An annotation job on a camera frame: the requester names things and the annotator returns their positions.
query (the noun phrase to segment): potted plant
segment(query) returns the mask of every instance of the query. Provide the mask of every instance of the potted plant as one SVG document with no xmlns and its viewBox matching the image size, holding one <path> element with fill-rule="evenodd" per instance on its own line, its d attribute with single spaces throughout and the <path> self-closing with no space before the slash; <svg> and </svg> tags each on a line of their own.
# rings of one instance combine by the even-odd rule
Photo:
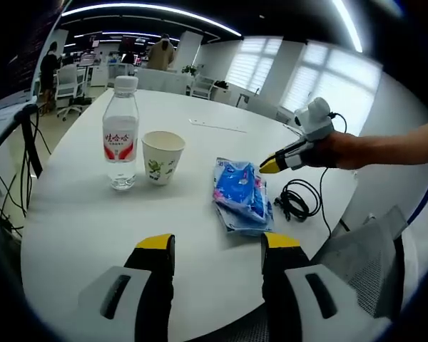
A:
<svg viewBox="0 0 428 342">
<path fill-rule="evenodd" d="M 189 73 L 193 77 L 195 77 L 195 74 L 197 73 L 197 68 L 195 66 L 185 66 L 182 70 L 182 73 Z"/>
<path fill-rule="evenodd" d="M 228 89 L 228 83 L 226 83 L 225 81 L 216 81 L 214 82 L 214 86 L 222 88 L 222 89 Z"/>
</svg>

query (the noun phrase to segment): white bottle cap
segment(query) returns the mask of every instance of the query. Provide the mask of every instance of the white bottle cap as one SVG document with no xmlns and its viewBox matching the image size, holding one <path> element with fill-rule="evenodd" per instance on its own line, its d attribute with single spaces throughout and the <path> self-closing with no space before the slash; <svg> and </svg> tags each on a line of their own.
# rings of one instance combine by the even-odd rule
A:
<svg viewBox="0 0 428 342">
<path fill-rule="evenodd" d="M 117 76 L 114 80 L 114 91 L 117 93 L 133 93 L 138 87 L 138 78 L 133 76 Z"/>
</svg>

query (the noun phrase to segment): table surface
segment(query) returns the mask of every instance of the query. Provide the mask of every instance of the table surface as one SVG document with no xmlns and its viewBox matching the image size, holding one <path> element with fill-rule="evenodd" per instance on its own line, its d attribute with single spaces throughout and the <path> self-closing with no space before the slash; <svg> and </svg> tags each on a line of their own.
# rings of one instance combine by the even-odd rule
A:
<svg viewBox="0 0 428 342">
<path fill-rule="evenodd" d="M 297 136 L 282 123 L 229 105 L 139 90 L 139 136 L 169 130 L 183 137 L 186 147 L 168 186 L 146 182 L 138 151 L 135 186 L 116 192 L 105 174 L 101 134 L 112 93 L 97 98 L 73 124 L 34 187 L 21 252 L 26 297 L 44 321 L 56 324 L 75 309 L 83 288 L 111 266 L 124 264 L 137 242 L 170 232 L 175 235 L 170 341 L 222 328 L 263 302 L 263 278 L 260 239 L 226 234 L 217 217 L 212 203 L 215 159 L 259 164 Z M 269 196 L 274 199 L 293 178 L 318 188 L 322 171 L 304 167 L 266 175 Z M 356 186 L 349 171 L 325 175 L 323 197 L 331 227 Z M 304 189 L 300 193 L 313 203 Z M 299 239 L 309 258 L 328 235 L 321 212 L 302 223 L 285 221 L 275 209 L 275 231 Z"/>
</svg>

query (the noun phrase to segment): hand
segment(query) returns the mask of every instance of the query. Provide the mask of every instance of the hand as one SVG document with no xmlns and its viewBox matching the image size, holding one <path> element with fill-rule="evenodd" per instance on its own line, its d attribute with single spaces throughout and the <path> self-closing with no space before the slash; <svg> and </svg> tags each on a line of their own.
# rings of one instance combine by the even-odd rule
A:
<svg viewBox="0 0 428 342">
<path fill-rule="evenodd" d="M 323 162 L 311 165 L 315 167 L 332 167 L 333 164 L 340 169 L 356 170 L 368 165 L 368 159 L 360 148 L 361 138 L 348 133 L 333 132 L 316 146 L 317 155 L 328 156 L 331 165 Z"/>
</svg>

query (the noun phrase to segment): floor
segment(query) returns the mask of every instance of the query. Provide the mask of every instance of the floor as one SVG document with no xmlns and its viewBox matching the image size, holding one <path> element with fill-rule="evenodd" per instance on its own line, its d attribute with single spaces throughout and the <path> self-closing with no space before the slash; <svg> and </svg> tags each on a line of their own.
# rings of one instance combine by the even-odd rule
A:
<svg viewBox="0 0 428 342">
<path fill-rule="evenodd" d="M 97 97 L 99 97 L 105 88 L 103 87 L 92 87 L 88 88 L 86 93 L 87 97 L 92 98 L 94 101 Z M 57 118 L 57 110 L 52 110 L 51 112 L 45 114 L 44 116 L 39 118 L 39 129 L 44 136 L 44 140 L 48 145 L 50 151 L 53 151 L 61 138 L 65 135 L 68 129 L 75 123 L 78 119 L 78 114 L 76 112 L 70 112 L 67 115 L 66 121 L 62 121 L 61 118 Z M 36 115 L 32 115 L 32 120 L 35 123 Z M 11 154 L 11 159 L 14 162 L 14 167 L 16 170 L 16 177 L 11 185 L 10 195 L 12 199 L 17 203 L 21 204 L 21 168 L 22 168 L 22 160 L 24 156 L 24 139 L 22 138 L 22 130 L 21 127 L 17 128 L 8 138 L 7 140 L 9 145 L 9 152 Z M 36 150 L 38 152 L 41 164 L 44 169 L 44 165 L 47 163 L 49 159 L 49 152 L 44 145 L 43 139 L 39 134 L 36 136 Z M 31 170 L 31 184 L 35 186 L 38 182 L 36 176 L 34 176 L 33 170 Z M 24 192 L 27 188 L 27 168 L 24 165 L 24 179 L 22 182 Z M 23 227 L 24 226 L 24 214 L 20 207 L 17 207 L 9 196 L 6 199 L 6 203 L 4 205 L 4 214 L 9 217 L 9 220 L 15 227 Z"/>
</svg>

